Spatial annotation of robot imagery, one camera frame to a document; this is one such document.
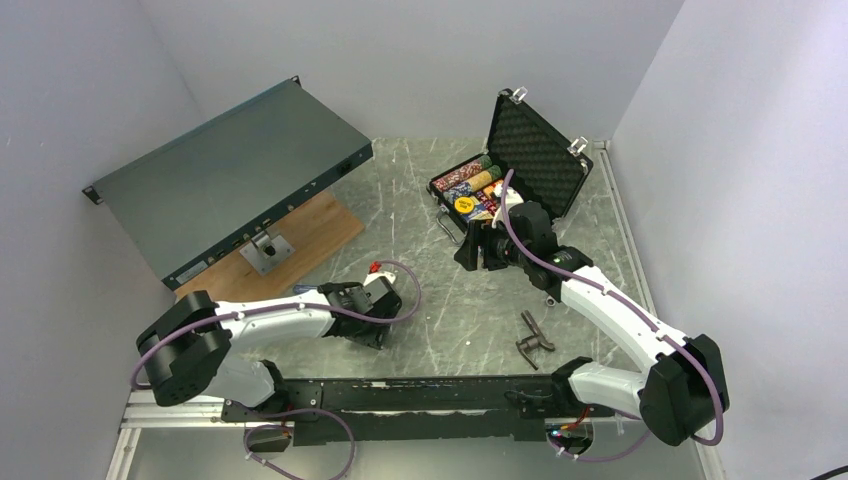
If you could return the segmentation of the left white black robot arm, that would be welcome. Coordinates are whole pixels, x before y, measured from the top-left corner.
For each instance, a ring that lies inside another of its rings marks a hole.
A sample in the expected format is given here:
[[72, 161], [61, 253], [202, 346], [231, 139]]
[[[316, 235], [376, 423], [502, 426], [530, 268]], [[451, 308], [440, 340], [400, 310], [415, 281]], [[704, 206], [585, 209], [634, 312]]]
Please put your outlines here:
[[272, 420], [292, 406], [280, 369], [245, 352], [282, 340], [339, 337], [378, 349], [402, 299], [391, 280], [326, 283], [300, 295], [214, 301], [205, 290], [178, 300], [136, 339], [141, 368], [160, 407], [212, 396]]

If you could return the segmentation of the black poker chip case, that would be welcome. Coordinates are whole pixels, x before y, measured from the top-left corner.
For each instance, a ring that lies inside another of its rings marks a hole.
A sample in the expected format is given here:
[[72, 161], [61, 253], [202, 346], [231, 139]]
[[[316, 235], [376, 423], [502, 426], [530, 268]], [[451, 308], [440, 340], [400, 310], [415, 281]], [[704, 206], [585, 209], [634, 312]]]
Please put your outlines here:
[[[525, 88], [499, 92], [484, 150], [432, 178], [428, 193], [463, 233], [470, 221], [491, 221], [505, 230], [522, 253], [520, 266], [539, 270], [542, 261], [575, 272], [593, 261], [574, 247], [559, 245], [552, 223], [565, 216], [593, 169], [584, 138], [567, 139], [525, 100]], [[505, 209], [503, 187], [512, 187], [524, 202]], [[469, 214], [453, 206], [460, 196], [476, 200]]]

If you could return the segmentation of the yellow big blind button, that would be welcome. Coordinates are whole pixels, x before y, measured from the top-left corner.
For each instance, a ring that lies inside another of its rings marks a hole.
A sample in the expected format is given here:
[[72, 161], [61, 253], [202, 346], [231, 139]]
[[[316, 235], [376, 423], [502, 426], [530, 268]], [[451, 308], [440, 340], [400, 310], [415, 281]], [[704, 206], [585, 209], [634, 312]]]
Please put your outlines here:
[[476, 205], [476, 200], [469, 196], [460, 196], [456, 198], [453, 203], [454, 209], [460, 214], [471, 213], [475, 209]]

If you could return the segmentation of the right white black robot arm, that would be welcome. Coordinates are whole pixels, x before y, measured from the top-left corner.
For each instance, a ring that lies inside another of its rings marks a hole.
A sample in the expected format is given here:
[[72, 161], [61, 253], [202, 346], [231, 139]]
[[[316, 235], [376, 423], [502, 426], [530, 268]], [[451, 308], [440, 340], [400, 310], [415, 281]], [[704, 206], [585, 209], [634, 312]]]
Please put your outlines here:
[[600, 405], [641, 420], [667, 445], [715, 446], [724, 434], [729, 393], [718, 344], [659, 320], [616, 287], [579, 249], [562, 246], [536, 202], [468, 223], [454, 255], [467, 271], [517, 267], [554, 301], [590, 320], [634, 362], [627, 371], [578, 357], [551, 376], [551, 401], [574, 415]]

